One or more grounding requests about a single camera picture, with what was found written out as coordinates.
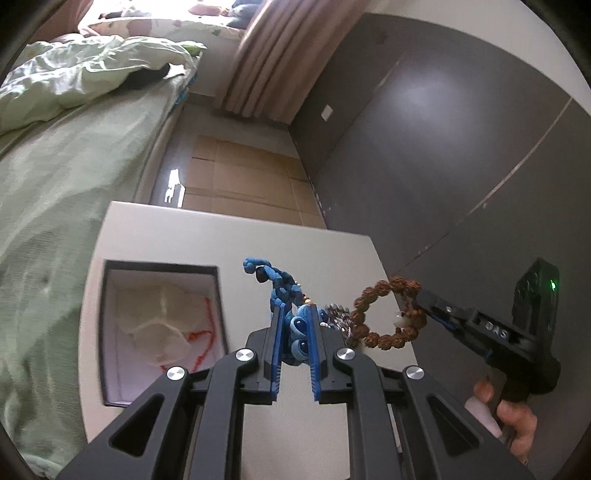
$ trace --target gray wall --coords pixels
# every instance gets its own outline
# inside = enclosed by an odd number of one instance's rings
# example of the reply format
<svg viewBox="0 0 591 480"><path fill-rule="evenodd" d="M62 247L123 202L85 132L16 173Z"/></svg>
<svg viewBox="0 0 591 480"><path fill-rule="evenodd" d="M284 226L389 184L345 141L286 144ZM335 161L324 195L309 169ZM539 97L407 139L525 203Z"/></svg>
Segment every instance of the gray wall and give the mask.
<svg viewBox="0 0 591 480"><path fill-rule="evenodd" d="M591 368L582 307L591 118L536 69L469 35L372 14L360 24L346 40L358 49L339 47L290 129L327 225L370 235L388 274L402 271L506 321L514 284L533 260L559 267L554 354L563 374L556 392L532 400L540 427L530 466L552 478L591 419L581 368ZM376 36L392 45L378 62L365 54L384 44ZM335 112L324 122L327 103ZM488 372L439 325L413 346L458 398Z"/></svg>

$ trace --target box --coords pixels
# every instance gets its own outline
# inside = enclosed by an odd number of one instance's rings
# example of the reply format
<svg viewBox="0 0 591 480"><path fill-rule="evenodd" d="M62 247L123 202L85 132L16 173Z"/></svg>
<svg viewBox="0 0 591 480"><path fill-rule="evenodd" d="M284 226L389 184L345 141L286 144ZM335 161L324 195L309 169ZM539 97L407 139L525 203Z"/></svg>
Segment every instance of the box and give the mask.
<svg viewBox="0 0 591 480"><path fill-rule="evenodd" d="M99 312L100 383L106 406L129 405L173 366L149 365L136 350L132 335L121 330L116 319L118 292L162 282L206 297L207 315L189 338L189 353L174 365L193 372L198 364L197 370L203 370L213 367L228 352L217 267L107 260Z"/></svg>

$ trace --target white table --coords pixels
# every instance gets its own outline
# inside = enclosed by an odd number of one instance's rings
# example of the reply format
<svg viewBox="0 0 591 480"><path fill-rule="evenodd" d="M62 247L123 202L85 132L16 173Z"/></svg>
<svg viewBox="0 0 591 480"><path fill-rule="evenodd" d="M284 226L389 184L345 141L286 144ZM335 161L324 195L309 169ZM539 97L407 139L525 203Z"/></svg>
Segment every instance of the white table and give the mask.
<svg viewBox="0 0 591 480"><path fill-rule="evenodd" d="M246 257L265 258L291 273L304 292L324 306L352 307L361 291L386 278L367 236L263 222L210 213L113 202L90 263L79 336L80 400L86 436L96 437L120 412L102 402L98 361L98 314L104 260L217 265L230 351L248 334L269 325L271 286L244 273ZM393 332L394 296L368 312L377 332ZM409 343L387 352L367 349L378 365L402 370L416 363ZM349 476L344 405L313 401L306 366L281 370L273 406L246 406L242 478L341 480Z"/></svg>

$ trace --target bracelet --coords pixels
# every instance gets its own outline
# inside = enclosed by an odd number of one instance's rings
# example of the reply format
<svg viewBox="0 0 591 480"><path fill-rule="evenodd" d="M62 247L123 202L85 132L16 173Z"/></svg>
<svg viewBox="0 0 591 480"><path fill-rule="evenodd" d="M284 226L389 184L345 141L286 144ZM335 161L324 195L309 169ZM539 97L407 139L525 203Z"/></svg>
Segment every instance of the bracelet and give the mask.
<svg viewBox="0 0 591 480"><path fill-rule="evenodd" d="M418 332L427 324L427 316L423 309L413 308L413 299L421 290L421 284L418 281L406 280L402 277L394 277L388 280L380 280L373 287L367 287L361 296L353 303L354 311L350 318L355 324L353 329L353 338L365 339L365 345L369 348L376 346L382 350L402 348L406 342L410 342L418 337ZM410 325L397 327L393 335L380 335L372 332L365 324L365 312L375 302L378 297L385 297L390 292L402 297L404 310L402 317L410 319Z"/></svg>

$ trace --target green blanket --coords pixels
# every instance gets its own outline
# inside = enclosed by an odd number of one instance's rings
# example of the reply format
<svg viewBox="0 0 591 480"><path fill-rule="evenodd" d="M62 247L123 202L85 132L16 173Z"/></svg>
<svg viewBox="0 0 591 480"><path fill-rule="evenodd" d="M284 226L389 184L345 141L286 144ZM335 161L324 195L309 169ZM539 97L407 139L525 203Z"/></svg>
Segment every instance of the green blanket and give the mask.
<svg viewBox="0 0 591 480"><path fill-rule="evenodd" d="M0 89L0 108L9 112L1 119L8 132L0 137L2 424L33 470L49 478L86 443L78 324L103 217L111 200L133 198L156 135L194 73L186 51L167 40L130 38L142 47L127 49L135 56L126 60L125 41L97 38L89 49L104 67L99 81L91 56L80 53L83 44L41 43L25 49L21 67ZM67 52L48 56L53 48ZM42 54L23 61L32 51ZM110 63L113 55L118 60ZM163 62L182 64L185 73L147 89L113 91L125 79L121 69Z"/></svg>

